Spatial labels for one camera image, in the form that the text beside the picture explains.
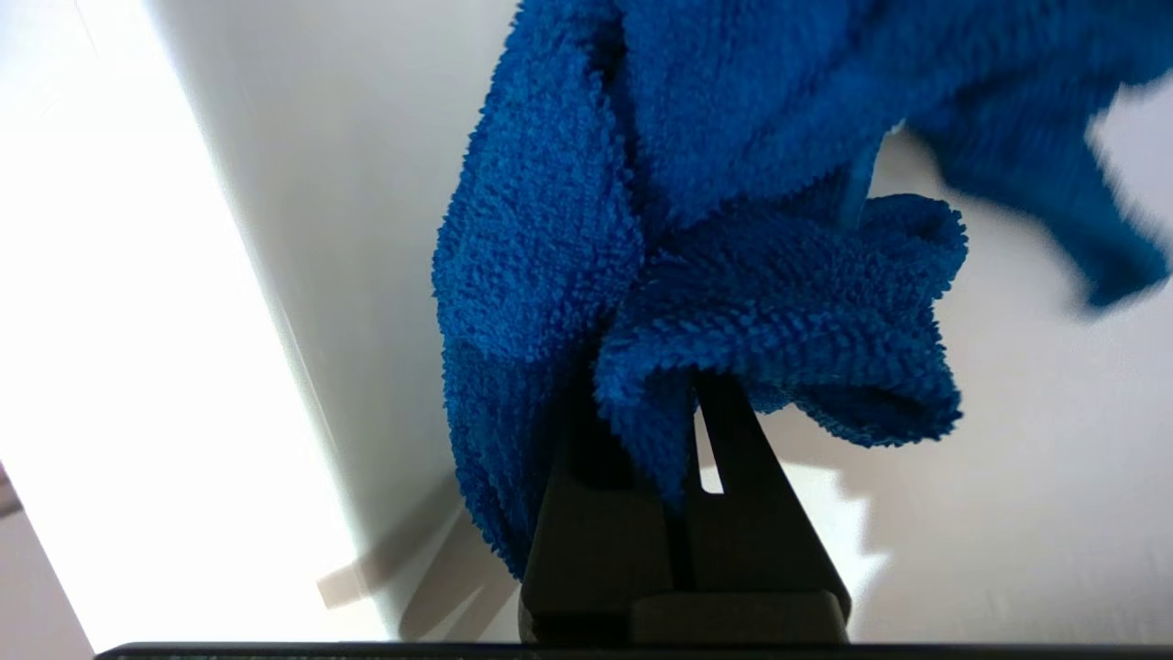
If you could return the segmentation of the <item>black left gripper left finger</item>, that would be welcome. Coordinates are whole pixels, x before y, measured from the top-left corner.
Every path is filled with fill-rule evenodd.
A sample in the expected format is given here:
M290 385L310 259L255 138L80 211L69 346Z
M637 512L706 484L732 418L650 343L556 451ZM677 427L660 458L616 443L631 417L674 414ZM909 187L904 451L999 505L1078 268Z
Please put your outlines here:
M521 638L640 644L638 605L674 588L662 498L601 417L585 370L554 410L552 440L521 588Z

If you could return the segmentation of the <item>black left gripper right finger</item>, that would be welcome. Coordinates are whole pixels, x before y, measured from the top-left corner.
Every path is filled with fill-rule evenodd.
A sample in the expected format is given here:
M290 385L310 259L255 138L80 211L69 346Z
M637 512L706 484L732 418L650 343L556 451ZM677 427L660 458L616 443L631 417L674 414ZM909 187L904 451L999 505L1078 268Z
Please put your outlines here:
M689 461L685 525L696 588L850 594L773 453L739 381L693 379L721 494L708 494Z

